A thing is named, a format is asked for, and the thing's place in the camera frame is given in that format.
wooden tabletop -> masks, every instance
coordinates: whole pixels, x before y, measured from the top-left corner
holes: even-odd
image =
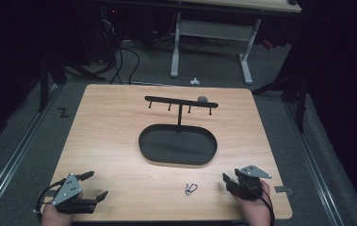
[[[176,124],[178,106],[149,102],[144,96],[196,101],[199,96],[218,103],[208,108],[184,107],[182,124],[200,126],[217,139],[214,158],[201,166],[157,163],[140,152],[138,137],[151,124]],[[89,85],[52,180],[90,170],[95,175],[80,185],[85,199],[109,193],[93,214],[75,221],[231,220],[242,219],[239,206],[226,191],[222,173],[235,178],[234,169],[255,165],[272,176],[276,218],[290,218],[282,180],[268,144],[252,93],[248,89]],[[187,184],[198,184],[191,195]]]
[[[181,2],[219,5],[225,7],[263,9],[281,12],[300,13],[299,5],[292,6],[287,0],[180,0]]]

black wire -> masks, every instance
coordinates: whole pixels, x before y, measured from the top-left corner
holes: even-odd
[[[121,62],[122,62],[122,49],[121,49],[121,47],[119,48],[119,52],[120,52],[120,60],[121,60]],[[116,77],[118,77],[119,78],[119,80],[120,80],[120,84],[122,84],[122,79],[120,78],[120,75],[119,75],[119,72],[120,72],[120,70],[122,69],[122,63],[120,64],[120,67],[117,69],[116,68],[116,73],[114,74],[114,76],[113,76],[113,78],[111,79],[111,81],[110,81],[110,84],[113,84],[113,82],[114,82],[114,79],[116,79]]]
[[[138,68],[138,66],[139,66],[139,59],[140,59],[140,57],[139,57],[139,55],[138,55],[137,53],[135,53],[135,52],[132,51],[132,50],[126,49],[126,51],[129,51],[129,52],[135,54],[135,55],[137,56],[137,58],[138,58],[137,66],[135,66],[135,69],[131,72],[131,74],[130,74],[129,77],[128,77],[128,84],[131,85],[131,77],[132,77],[132,75],[134,74],[134,72],[137,70],[137,68]]]
[[[174,38],[175,36],[169,36],[164,38],[163,40],[154,40],[154,44],[157,46],[161,46],[161,47],[170,47],[174,44],[174,40],[169,40],[171,38]]]
[[[197,46],[197,47],[195,47],[195,48],[186,48],[186,47],[184,47],[183,45],[179,45],[182,49],[184,49],[184,50],[192,50],[192,51],[194,51],[194,50],[198,50],[198,49],[200,49],[202,46],[204,45],[204,38],[201,38],[201,43]]]
[[[105,66],[104,68],[102,68],[101,70],[97,71],[97,72],[94,72],[92,74],[94,75],[98,75],[98,74],[101,74],[101,73],[106,73],[107,71],[109,71],[110,69],[114,68],[114,66],[116,66],[116,59],[113,57],[113,59],[111,59],[109,61],[109,63],[107,64],[107,66]],[[72,75],[72,76],[76,76],[76,77],[81,77],[82,74],[81,73],[75,73],[67,68],[64,68],[63,69],[65,73],[69,74],[69,75]]]
[[[64,184],[64,182],[66,181],[66,178],[46,187],[41,194],[39,195],[38,199],[37,199],[37,204],[35,205],[35,209],[34,209],[34,213],[37,215],[37,219],[38,221],[41,223],[42,221],[42,213],[41,213],[41,207],[44,204],[43,200],[43,196],[46,194],[46,192],[48,192],[50,189],[52,189],[55,186],[62,186]]]
[[[269,211],[269,216],[270,216],[270,220],[269,220],[269,225],[270,226],[274,226],[275,224],[275,214],[274,214],[274,209],[273,209],[273,206],[272,206],[272,200],[271,200],[271,197],[268,195],[268,193],[263,189],[261,188],[261,190],[267,195],[268,199],[269,199],[269,203],[262,197],[262,195],[259,195],[257,194],[255,191],[253,191],[248,184],[246,183],[243,183],[254,195],[256,195],[258,197],[258,199],[260,199],[265,205],[266,207],[268,208],[268,211]]]
[[[113,48],[114,46],[113,46],[113,43],[111,43],[111,44],[109,44],[109,46],[108,46],[108,48],[106,48],[106,54],[107,55],[109,55],[110,54],[110,52],[112,52],[113,51]],[[106,72],[108,72],[109,70],[111,70],[115,65],[117,64],[117,60],[116,60],[116,58],[115,57],[112,57],[112,59],[110,59],[110,61],[108,62],[108,64],[103,68],[103,69],[101,69],[101,70],[99,70],[99,71],[97,71],[97,72],[95,72],[95,73],[93,73],[94,75],[99,75],[99,74],[101,74],[101,73],[106,73]]]
[[[235,44],[235,43],[238,43],[239,40],[226,40],[225,43],[218,43],[216,41],[213,41],[214,39],[212,40],[205,40],[204,42],[207,43],[207,44],[213,44],[213,45],[218,45],[218,46],[226,46],[226,45],[230,45],[230,44]]]
[[[170,35],[170,32],[172,31],[172,29],[174,28],[174,25],[176,24],[176,19],[177,19],[177,12],[174,12],[174,15],[172,16],[170,29],[167,31],[166,35],[162,36],[159,39],[154,40],[154,43],[156,43],[159,40],[165,40],[165,39],[169,39],[171,37],[175,37],[173,35]]]

hand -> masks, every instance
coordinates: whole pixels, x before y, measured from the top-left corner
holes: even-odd
[[[70,226],[72,221],[73,215],[59,213],[51,203],[47,203],[43,208],[41,226]]]
[[[269,200],[269,185],[264,181],[260,180],[263,186],[263,189],[266,192],[263,192],[262,198],[272,206]],[[236,195],[232,194],[237,202],[240,204],[242,209],[243,217],[248,221],[251,226],[269,226],[271,215],[266,204],[260,199],[256,201],[247,201],[238,198]]]

